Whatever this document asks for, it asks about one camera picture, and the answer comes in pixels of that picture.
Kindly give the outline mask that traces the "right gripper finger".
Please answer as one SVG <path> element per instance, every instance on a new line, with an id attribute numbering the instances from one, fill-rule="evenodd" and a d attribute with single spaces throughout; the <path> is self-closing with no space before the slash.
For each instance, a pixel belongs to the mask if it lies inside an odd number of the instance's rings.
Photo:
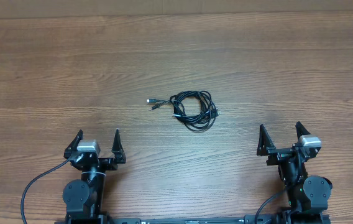
<path id="1" fill-rule="evenodd" d="M 297 139 L 302 136 L 310 135 L 311 133 L 302 125 L 300 121 L 295 124 Z"/>
<path id="2" fill-rule="evenodd" d="M 275 145 L 273 144 L 272 138 L 269 136 L 264 124 L 261 124 L 259 130 L 257 155 L 268 156 L 273 150 L 275 150 Z"/>

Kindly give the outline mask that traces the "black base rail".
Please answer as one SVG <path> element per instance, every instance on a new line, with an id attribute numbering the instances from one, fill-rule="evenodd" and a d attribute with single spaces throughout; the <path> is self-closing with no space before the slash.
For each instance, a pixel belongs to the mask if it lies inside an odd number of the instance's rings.
<path id="1" fill-rule="evenodd" d="M 57 221 L 55 224 L 65 223 L 114 223 L 114 224 L 254 224 L 255 215 L 245 215 L 239 218 L 168 218 L 168 219 L 149 219 L 141 220 L 139 218 L 113 218 L 110 221 Z M 290 221 L 282 220 L 276 215 L 265 214 L 257 217 L 258 224 L 274 224 L 274 223 L 296 223 L 296 224 L 331 224 L 331 220 L 328 215 L 320 216 L 316 215 L 292 215 Z"/>

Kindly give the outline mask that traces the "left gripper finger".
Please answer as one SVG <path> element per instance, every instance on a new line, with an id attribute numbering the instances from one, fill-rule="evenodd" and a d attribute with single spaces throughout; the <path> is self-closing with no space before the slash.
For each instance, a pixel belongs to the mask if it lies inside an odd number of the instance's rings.
<path id="1" fill-rule="evenodd" d="M 64 150 L 63 157 L 64 158 L 69 158 L 72 154 L 72 152 L 77 150 L 79 142 L 83 139 L 83 130 L 80 129 L 75 136 L 75 138 L 72 140 L 72 142 L 66 147 Z"/>
<path id="2" fill-rule="evenodd" d="M 126 155 L 125 155 L 125 152 L 124 152 L 122 144 L 121 144 L 121 137 L 120 137 L 119 129 L 116 129 L 111 151 L 114 154 L 114 160 L 116 161 L 117 164 L 125 164 L 126 163 Z"/>

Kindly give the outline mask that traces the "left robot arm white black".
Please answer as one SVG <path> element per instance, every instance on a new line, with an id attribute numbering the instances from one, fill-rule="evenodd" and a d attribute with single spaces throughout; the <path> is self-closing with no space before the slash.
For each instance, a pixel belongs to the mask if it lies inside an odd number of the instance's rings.
<path id="1" fill-rule="evenodd" d="M 106 172 L 117 170 L 126 163 L 120 132 L 116 130 L 111 152 L 113 157 L 100 157 L 97 140 L 84 140 L 80 130 L 65 149 L 64 158 L 71 166 L 81 171 L 81 178 L 67 183 L 63 189 L 66 205 L 65 223 L 111 224 L 113 219 L 102 211 Z"/>

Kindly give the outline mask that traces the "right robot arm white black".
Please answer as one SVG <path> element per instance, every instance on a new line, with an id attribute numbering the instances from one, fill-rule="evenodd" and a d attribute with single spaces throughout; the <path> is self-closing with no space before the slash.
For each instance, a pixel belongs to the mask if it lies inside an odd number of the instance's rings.
<path id="1" fill-rule="evenodd" d="M 332 182 L 318 175 L 309 176 L 305 162 L 317 156 L 322 142 L 311 134 L 301 122 L 295 124 L 297 142 L 290 148 L 278 149 L 264 124 L 259 128 L 257 155 L 267 157 L 268 166 L 277 166 L 284 189 L 268 198 L 254 215 L 254 223 L 330 223 L 328 209 Z M 286 194 L 289 206 L 274 215 L 261 215 L 264 207 L 277 197 Z"/>

